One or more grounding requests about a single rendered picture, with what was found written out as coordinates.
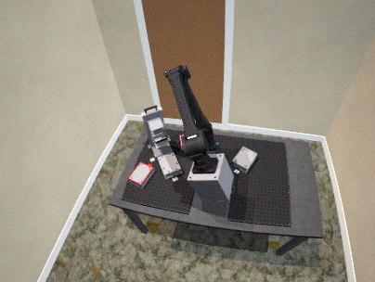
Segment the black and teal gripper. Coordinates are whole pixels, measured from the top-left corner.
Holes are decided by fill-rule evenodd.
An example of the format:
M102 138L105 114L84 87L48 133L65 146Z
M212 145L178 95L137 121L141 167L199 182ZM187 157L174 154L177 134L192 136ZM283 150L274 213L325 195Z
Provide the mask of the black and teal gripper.
M214 151L215 150L215 154L220 151L220 147L219 147L219 144L216 143L215 140L213 140L212 142L208 142L208 145L209 145L209 151Z

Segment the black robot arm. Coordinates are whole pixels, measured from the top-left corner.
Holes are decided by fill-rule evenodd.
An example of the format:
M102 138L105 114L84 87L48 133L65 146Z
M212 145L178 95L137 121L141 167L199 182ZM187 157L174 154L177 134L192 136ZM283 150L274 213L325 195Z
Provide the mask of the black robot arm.
M190 156L192 161L194 161L192 172L194 174L215 173L218 158L211 158L206 153L209 150L208 142L213 141L212 124L203 115L188 84L188 79L191 78L191 75L187 66L180 65L165 71L164 76L167 77L173 87L185 131L185 135L181 136L182 148L185 155L187 157ZM196 137L188 139L189 136L193 135L196 135Z

